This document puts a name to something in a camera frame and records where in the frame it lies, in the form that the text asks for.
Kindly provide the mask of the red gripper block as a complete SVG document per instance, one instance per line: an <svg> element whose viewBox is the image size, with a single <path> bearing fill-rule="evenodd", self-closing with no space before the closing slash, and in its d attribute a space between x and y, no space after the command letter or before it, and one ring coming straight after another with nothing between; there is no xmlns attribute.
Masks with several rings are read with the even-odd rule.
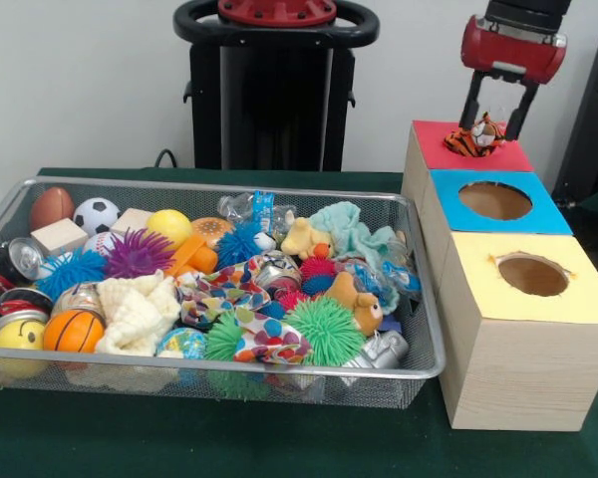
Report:
<svg viewBox="0 0 598 478"><path fill-rule="evenodd" d="M525 81L525 91L512 111L505 129L507 141L518 140L539 85L546 85L556 75L567 51L563 34L544 34L487 20L472 15L463 32L460 57L473 70L460 128L472 128L479 109L478 95L485 72L515 74Z"/></svg>

